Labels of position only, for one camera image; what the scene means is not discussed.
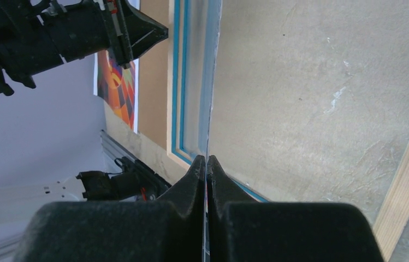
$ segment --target robotic arm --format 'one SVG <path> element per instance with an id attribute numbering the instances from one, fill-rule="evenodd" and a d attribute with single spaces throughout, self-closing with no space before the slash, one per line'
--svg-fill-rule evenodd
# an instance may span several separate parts
<path id="1" fill-rule="evenodd" d="M 168 29 L 133 8 L 127 0 L 0 0 L 0 93 L 14 93 L 2 69 L 16 82 L 35 88 L 32 75 L 108 49 L 128 68 Z"/>

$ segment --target concrete wall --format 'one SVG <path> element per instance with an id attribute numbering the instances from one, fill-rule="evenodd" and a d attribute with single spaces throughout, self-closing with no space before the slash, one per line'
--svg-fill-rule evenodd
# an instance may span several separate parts
<path id="1" fill-rule="evenodd" d="M 408 140 L 409 1 L 223 1 L 210 151 L 227 172 L 372 224 Z"/>
<path id="2" fill-rule="evenodd" d="M 7 83 L 0 95 L 0 187 L 55 181 L 103 170 L 103 100 L 93 93 L 94 57 L 34 77 L 37 88 Z"/>

